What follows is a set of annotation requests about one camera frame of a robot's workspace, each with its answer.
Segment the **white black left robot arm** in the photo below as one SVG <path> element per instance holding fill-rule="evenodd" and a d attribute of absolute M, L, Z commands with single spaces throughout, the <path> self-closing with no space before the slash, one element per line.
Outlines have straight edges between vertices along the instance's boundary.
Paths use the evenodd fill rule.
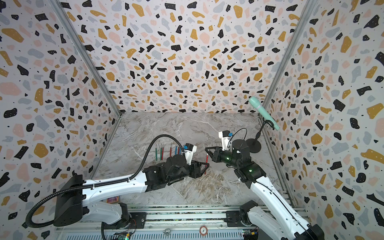
<path fill-rule="evenodd" d="M 53 224 L 55 227 L 63 227 L 87 220 L 115 225 L 127 221 L 129 214 L 125 205 L 108 204 L 105 200 L 156 191 L 186 177 L 200 178 L 209 166 L 208 163 L 198 161 L 188 164 L 183 155 L 175 155 L 167 158 L 164 163 L 145 168 L 136 176 L 105 180 L 84 180 L 81 175 L 71 177 L 58 195 Z"/>

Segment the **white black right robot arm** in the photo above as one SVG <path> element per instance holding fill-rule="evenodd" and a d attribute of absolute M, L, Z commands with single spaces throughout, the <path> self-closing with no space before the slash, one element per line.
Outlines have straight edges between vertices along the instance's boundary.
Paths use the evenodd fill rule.
<path fill-rule="evenodd" d="M 259 227 L 273 240 L 323 240 L 324 231 L 300 216 L 276 190 L 266 172 L 254 161 L 245 140 L 235 140 L 229 148 L 207 147 L 206 153 L 215 163 L 234 168 L 240 181 L 266 205 L 265 212 L 256 202 L 240 207 L 245 225 Z"/>

